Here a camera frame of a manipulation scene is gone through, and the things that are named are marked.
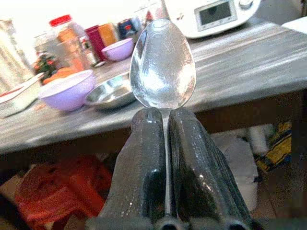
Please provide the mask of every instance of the appliance display screen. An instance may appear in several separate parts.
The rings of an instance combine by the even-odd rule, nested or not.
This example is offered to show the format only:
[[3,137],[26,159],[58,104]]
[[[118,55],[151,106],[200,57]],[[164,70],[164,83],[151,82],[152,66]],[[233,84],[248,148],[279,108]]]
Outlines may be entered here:
[[212,23],[217,20],[231,16],[229,3],[225,2],[220,5],[200,11],[201,24]]

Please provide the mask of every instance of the spoon handle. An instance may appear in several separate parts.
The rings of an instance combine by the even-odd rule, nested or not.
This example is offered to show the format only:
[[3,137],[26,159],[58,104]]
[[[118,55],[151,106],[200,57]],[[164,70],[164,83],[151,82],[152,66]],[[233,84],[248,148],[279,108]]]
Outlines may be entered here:
[[169,114],[170,109],[160,110],[163,119],[163,133],[165,145],[165,170],[166,170],[166,186],[165,186],[165,216],[177,217],[176,204],[173,187],[172,173],[172,154],[170,150],[170,135],[169,135]]

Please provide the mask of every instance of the wall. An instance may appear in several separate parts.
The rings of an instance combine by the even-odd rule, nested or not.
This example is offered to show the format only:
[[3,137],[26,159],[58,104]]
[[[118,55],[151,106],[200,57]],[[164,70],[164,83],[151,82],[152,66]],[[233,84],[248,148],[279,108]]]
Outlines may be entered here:
[[140,0],[2,0],[0,19],[13,18],[17,40],[30,62],[36,59],[34,37],[48,30],[48,22],[70,14],[83,28],[131,17]]
[[301,0],[262,0],[256,12],[256,17],[265,19],[276,24],[300,18]]

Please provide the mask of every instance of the red stool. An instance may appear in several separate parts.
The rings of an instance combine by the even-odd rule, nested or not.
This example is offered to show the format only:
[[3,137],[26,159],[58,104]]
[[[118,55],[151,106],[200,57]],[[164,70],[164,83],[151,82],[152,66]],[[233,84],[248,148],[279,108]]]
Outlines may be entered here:
[[111,186],[111,173],[93,156],[41,164],[24,178],[15,200],[28,225],[45,230],[64,229],[72,214],[84,218],[97,216],[105,201],[97,191]]

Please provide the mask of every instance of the gray tabletop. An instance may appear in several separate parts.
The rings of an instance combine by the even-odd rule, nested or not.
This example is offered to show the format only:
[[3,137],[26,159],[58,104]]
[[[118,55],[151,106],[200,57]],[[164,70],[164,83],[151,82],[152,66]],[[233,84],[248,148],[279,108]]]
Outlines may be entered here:
[[[307,88],[307,36],[268,22],[246,24],[211,38],[190,41],[197,83],[185,105],[194,112],[210,110]],[[96,69],[102,82],[129,70],[130,59]],[[142,108],[134,102],[118,110],[83,107],[71,113],[43,107],[0,120],[0,154],[62,140],[116,130],[130,125]]]

